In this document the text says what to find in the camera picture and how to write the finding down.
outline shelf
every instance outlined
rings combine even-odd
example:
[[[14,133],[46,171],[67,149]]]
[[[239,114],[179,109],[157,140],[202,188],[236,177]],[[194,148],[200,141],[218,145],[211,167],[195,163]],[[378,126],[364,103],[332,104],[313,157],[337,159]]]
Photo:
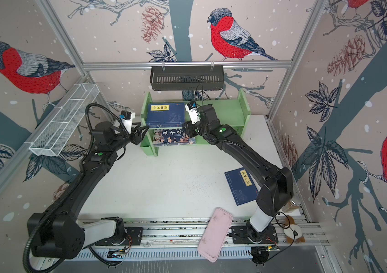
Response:
[[[59,108],[54,118],[34,140],[30,150],[37,156],[58,156],[78,123],[84,117],[86,106],[99,94],[96,84],[82,83]]]
[[[152,100],[151,93],[148,91],[145,100],[142,105],[141,112],[141,122],[142,125],[146,125],[146,117],[148,104],[155,102]],[[216,111],[216,115],[219,118],[221,124],[228,124],[233,127],[238,134],[242,137],[245,133],[245,126],[249,121],[251,116],[251,110],[248,105],[248,101],[245,96],[245,92],[243,89],[239,90],[238,98],[236,100],[213,100],[213,101],[196,101],[199,106],[212,104],[213,108]],[[185,121],[190,121],[190,116],[187,111],[185,111]],[[158,147],[154,147],[152,145],[152,135],[154,134],[154,130],[162,130],[162,129],[172,129],[172,128],[181,128],[181,127],[170,127],[170,128],[160,128],[153,127],[149,128],[145,138],[141,143],[141,148],[144,153],[148,156],[157,156],[158,155]],[[195,145],[209,145],[206,140],[204,140],[201,136],[196,136],[196,144],[193,145],[171,145],[164,147],[179,147],[179,146],[195,146]]]

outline white wire basket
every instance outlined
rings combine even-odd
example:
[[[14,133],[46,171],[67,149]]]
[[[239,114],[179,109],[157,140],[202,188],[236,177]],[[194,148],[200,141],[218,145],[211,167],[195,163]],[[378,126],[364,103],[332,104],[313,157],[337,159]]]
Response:
[[[84,117],[86,106],[99,94],[96,84],[78,85],[72,96],[34,140],[30,150],[37,156],[58,156]]]

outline blue book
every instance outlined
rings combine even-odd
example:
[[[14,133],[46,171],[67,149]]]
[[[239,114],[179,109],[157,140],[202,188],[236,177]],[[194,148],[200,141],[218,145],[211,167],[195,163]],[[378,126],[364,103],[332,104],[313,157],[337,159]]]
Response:
[[[184,123],[184,103],[148,104],[146,125],[151,128],[181,128]]]
[[[237,206],[256,199],[258,194],[257,188],[250,174],[244,168],[225,172],[225,178],[227,178]]]

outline pine cone illustration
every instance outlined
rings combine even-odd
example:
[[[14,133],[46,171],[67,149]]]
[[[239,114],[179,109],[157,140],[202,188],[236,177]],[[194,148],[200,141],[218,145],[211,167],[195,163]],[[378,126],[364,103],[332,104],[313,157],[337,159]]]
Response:
[[[151,39],[157,39],[157,36],[163,29],[163,14],[155,7],[146,7],[142,13],[142,39],[149,43]]]
[[[345,74],[346,71],[351,71],[365,54],[365,38],[361,35],[356,35],[351,40],[345,43],[344,48],[333,57],[331,63],[328,63],[327,74],[333,73],[334,76],[340,73]]]
[[[298,160],[298,152],[296,151],[295,144],[289,139],[289,135],[281,136],[281,146],[283,147],[289,165],[292,167]]]

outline painted wall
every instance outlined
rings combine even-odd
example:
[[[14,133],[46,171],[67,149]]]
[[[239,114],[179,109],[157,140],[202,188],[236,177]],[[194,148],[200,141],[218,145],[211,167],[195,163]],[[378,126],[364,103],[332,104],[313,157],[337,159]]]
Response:
[[[273,124],[343,271],[387,272],[387,1],[330,2]]]
[[[226,60],[289,60],[313,2],[57,0],[52,5],[84,62],[181,62],[220,61],[229,56]],[[226,41],[212,43],[221,36]],[[91,74],[95,81],[111,88],[104,90],[108,100],[122,101],[140,112],[143,94],[149,90],[149,73]],[[207,92],[205,99],[231,98],[237,95],[237,89],[245,87],[253,113],[267,114],[284,73],[284,69],[228,70],[225,89]],[[153,93],[156,100],[192,97],[192,92]]]
[[[0,41],[11,47],[0,43],[1,169],[53,109],[43,107],[47,93],[56,104],[65,94],[63,87],[69,90],[79,74],[33,1],[0,0]],[[100,112],[92,112],[94,124],[103,120]],[[23,271],[27,219],[49,206],[77,176],[88,141],[86,122],[81,121],[60,156],[28,157],[0,194],[0,252],[6,253],[0,254],[0,272]]]
[[[57,103],[79,78],[69,63],[33,1],[0,0],[0,169],[53,109],[47,95]]]

